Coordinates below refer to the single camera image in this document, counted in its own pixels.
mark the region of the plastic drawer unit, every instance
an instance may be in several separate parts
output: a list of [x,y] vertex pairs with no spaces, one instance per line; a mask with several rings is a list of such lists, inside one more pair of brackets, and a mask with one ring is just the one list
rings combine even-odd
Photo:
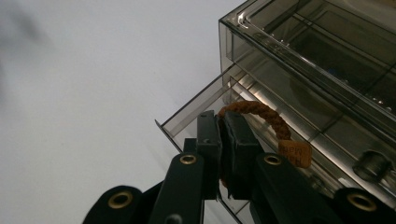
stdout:
[[[269,105],[293,140],[312,147],[299,169],[312,188],[365,189],[396,207],[396,34],[342,1],[247,1],[219,20],[222,74],[168,121],[159,124],[181,150],[196,137],[196,118],[232,102]],[[274,131],[244,115],[264,151]],[[242,223],[248,201],[222,202]]]

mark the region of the brown rope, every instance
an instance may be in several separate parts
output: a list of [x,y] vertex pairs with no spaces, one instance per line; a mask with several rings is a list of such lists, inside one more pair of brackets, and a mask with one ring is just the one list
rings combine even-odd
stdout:
[[235,102],[224,106],[219,112],[219,117],[224,118],[226,110],[240,114],[250,113],[258,115],[271,125],[278,140],[290,140],[291,133],[288,124],[275,110],[271,109],[268,105],[257,101]]

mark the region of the black mechanical part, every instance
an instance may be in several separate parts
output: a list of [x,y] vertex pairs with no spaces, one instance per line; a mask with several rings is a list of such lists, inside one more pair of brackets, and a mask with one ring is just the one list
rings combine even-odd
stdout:
[[213,110],[197,118],[196,149],[205,160],[204,199],[215,200],[219,189],[221,140]]
[[249,209],[254,223],[278,224],[274,211],[259,186],[253,188]]
[[204,215],[204,159],[181,153],[172,159],[149,224],[199,224]]
[[332,208],[351,224],[394,223],[396,213],[363,189],[339,189],[334,194]]
[[196,138],[184,139],[183,152],[197,152],[197,139]]
[[366,151],[353,166],[361,179],[378,183],[390,170],[392,163],[379,152]]
[[139,189],[118,186],[106,191],[85,217],[84,224],[143,223],[137,207],[142,198]]
[[263,152],[262,146],[250,130],[245,118],[226,111],[221,128],[223,144],[223,178],[229,196],[236,200],[249,200],[254,180],[254,160]]
[[284,157],[260,154],[255,175],[279,224],[343,223]]
[[158,183],[151,189],[148,189],[142,194],[141,200],[135,212],[139,216],[139,222],[137,223],[148,223],[151,217],[152,209],[157,201],[163,182]]

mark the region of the brass insert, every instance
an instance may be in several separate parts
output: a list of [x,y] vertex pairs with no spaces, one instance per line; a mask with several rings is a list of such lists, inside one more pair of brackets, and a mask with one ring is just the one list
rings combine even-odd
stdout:
[[346,196],[347,200],[352,203],[355,207],[366,211],[366,212],[374,212],[376,210],[375,202],[362,194],[359,193],[351,193]]
[[196,157],[193,155],[185,155],[180,158],[180,162],[186,165],[193,164],[197,161]]
[[132,193],[128,190],[120,191],[108,200],[108,206],[113,209],[120,209],[128,206],[132,202]]
[[279,165],[280,163],[282,163],[282,160],[274,155],[265,156],[264,161],[271,165]]

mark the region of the metal screw hole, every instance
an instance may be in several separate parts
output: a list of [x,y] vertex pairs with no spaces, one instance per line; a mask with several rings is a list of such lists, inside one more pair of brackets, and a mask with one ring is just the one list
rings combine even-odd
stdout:
[[365,195],[359,193],[351,193],[348,194],[346,198],[351,204],[363,211],[374,212],[376,210],[375,202]]
[[183,220],[180,215],[172,214],[166,218],[165,224],[182,224]]
[[180,162],[186,165],[193,164],[196,161],[197,161],[196,157],[192,155],[186,155],[180,158]]
[[128,206],[132,202],[132,199],[132,193],[128,190],[124,190],[111,196],[107,204],[113,209],[120,209]]
[[264,161],[271,165],[279,165],[282,163],[282,160],[279,157],[273,155],[265,156]]

